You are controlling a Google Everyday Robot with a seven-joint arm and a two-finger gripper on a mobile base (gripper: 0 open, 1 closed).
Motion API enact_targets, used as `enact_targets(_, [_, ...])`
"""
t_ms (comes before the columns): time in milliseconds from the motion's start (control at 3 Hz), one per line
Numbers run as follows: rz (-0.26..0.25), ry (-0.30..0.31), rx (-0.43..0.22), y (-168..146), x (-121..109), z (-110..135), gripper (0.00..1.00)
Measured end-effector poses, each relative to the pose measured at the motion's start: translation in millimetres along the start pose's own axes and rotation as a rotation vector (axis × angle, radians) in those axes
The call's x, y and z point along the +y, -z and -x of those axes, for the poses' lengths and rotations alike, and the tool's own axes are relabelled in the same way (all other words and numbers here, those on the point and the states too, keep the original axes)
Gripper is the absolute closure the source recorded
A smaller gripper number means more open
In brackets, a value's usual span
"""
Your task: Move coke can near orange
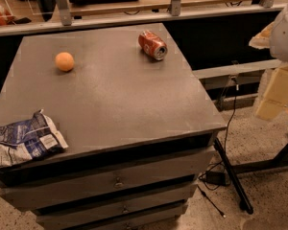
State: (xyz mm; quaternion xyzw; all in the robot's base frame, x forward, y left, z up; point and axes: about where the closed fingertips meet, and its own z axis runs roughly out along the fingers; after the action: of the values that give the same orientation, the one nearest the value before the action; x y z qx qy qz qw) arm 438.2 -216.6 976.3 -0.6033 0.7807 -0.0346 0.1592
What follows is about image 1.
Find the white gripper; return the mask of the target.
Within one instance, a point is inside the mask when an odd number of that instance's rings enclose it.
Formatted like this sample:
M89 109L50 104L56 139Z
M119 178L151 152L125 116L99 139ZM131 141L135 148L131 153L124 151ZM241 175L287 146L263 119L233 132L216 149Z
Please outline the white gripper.
M276 17L253 36L249 45L255 49L269 49L272 57L288 62L288 4ZM262 75L255 102L254 116L261 120L273 120L288 104L288 64L268 69Z

